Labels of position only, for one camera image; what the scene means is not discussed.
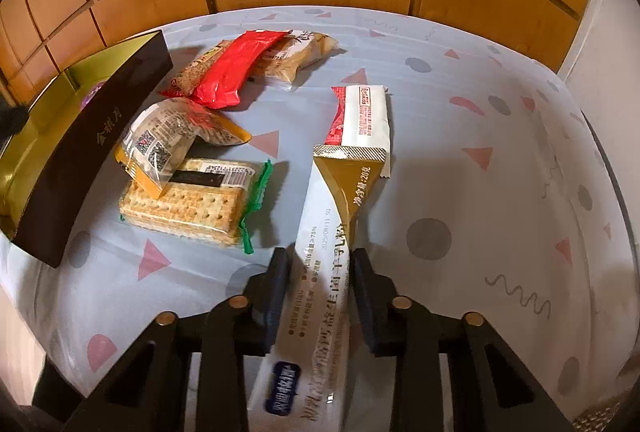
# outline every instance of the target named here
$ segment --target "blue label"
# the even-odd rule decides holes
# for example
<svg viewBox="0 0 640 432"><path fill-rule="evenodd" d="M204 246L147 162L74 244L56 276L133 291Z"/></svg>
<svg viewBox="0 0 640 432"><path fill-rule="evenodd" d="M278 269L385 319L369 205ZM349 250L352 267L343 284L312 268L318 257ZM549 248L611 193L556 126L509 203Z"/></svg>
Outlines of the blue label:
<svg viewBox="0 0 640 432"><path fill-rule="evenodd" d="M288 416L296 397L298 380L300 379L300 365L289 362L276 362L273 365L273 380L270 396L264 402L264 408L269 414Z"/></svg>

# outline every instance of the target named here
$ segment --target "white wall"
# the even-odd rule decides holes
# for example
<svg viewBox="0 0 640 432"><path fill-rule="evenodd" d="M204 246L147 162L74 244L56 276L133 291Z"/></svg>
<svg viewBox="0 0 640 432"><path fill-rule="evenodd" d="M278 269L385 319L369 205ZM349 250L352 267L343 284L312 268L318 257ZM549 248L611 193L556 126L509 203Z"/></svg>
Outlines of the white wall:
<svg viewBox="0 0 640 432"><path fill-rule="evenodd" d="M640 5L636 0L591 0L588 9L590 25L576 40L582 49L565 83L602 142L638 238Z"/></svg>

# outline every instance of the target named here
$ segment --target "patterned tablecloth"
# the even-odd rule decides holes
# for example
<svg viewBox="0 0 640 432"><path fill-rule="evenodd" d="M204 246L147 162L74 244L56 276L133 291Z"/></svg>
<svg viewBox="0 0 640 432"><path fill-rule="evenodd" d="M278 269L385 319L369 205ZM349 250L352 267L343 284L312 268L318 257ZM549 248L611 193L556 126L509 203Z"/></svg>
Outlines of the patterned tablecloth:
<svg viewBox="0 0 640 432"><path fill-rule="evenodd" d="M436 313L485 314L570 417L611 385L636 341L636 266L602 158L553 72L419 18L286 6L163 27L169 77L251 29L319 31L340 46L292 91L247 82L228 112L254 139L215 154L274 162L249 223L254 255L121 222L129 177L112 158L59 269L3 241L2 286L63 375L87 394L157 313L208 311L264 271L273 247L295 240L311 150L336 111L331 86L369 83L388 87L392 126L392 178L377 182L356 242L376 270ZM352 322L346 429L388 430L394 362L373 358Z"/></svg>

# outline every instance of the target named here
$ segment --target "red packet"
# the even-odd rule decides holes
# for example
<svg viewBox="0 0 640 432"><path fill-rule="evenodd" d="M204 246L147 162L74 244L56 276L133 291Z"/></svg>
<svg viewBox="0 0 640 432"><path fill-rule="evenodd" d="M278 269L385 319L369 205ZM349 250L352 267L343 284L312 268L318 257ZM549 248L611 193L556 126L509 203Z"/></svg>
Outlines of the red packet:
<svg viewBox="0 0 640 432"><path fill-rule="evenodd" d="M240 103L238 90L255 60L289 31L247 31L238 36L207 71L190 99L209 108Z"/></svg>

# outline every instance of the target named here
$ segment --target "tablecloth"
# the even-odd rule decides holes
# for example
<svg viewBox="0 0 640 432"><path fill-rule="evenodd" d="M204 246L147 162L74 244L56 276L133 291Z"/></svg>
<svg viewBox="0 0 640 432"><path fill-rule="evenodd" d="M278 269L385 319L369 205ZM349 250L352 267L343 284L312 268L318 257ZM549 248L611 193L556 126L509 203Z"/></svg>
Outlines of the tablecloth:
<svg viewBox="0 0 640 432"><path fill-rule="evenodd" d="M3 239L2 286L62 374L88 394L160 311L208 311L264 271L273 247L295 240L312 147L337 107L331 86L381 84L392 177L363 207L356 245L431 311L484 314L567 416L591 404L636 341L638 276L602 157L562 81L517 52L420 18L282 6L162 27L175 65L157 90L206 49L251 29L318 31L339 43L290 91L246 82L227 113L253 140L208 150L274 163L264 207L248 223L254 255L121 222L129 177L113 158L60 268ZM144 106L161 99L154 93ZM354 317L345 427L388 430L393 360L373 358L358 326ZM256 368L248 362L249 384Z"/></svg>

